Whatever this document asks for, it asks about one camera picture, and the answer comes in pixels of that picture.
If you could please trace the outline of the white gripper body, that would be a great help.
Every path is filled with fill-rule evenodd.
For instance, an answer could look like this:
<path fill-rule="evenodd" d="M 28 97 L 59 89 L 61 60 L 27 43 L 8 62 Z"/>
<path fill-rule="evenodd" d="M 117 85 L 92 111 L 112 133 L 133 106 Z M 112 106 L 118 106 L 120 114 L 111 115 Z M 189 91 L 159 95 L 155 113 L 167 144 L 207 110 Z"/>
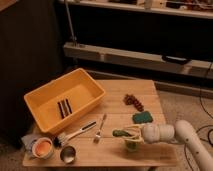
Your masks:
<path fill-rule="evenodd" d="M 145 124 L 142 128 L 142 135 L 146 143 L 157 143 L 160 141 L 160 129 L 156 124 Z"/>

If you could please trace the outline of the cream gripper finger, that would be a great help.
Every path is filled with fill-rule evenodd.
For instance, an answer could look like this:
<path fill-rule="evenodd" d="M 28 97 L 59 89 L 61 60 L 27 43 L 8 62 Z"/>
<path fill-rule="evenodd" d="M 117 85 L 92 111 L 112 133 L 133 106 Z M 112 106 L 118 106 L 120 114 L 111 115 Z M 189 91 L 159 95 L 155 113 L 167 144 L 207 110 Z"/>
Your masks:
<path fill-rule="evenodd" d="M 124 127 L 124 130 L 131 130 L 131 131 L 135 131 L 135 132 L 140 132 L 142 131 L 143 125 L 130 125 L 130 126 L 126 126 Z"/>
<path fill-rule="evenodd" d="M 144 139 L 142 138 L 141 135 L 135 135 L 135 136 L 127 137 L 125 139 L 125 141 L 132 142 L 132 143 L 144 143 Z"/>

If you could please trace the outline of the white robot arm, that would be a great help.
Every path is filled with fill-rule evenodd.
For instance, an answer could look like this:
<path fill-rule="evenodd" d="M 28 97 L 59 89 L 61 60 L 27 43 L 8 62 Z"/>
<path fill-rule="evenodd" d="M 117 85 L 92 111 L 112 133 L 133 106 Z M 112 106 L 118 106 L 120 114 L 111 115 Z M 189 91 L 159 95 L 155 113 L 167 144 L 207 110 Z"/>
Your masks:
<path fill-rule="evenodd" d="M 202 144 L 193 126 L 186 120 L 178 120 L 174 125 L 132 124 L 125 126 L 124 130 L 132 133 L 126 138 L 132 142 L 153 144 L 176 139 L 189 149 L 200 171 L 213 171 L 213 157 Z"/>

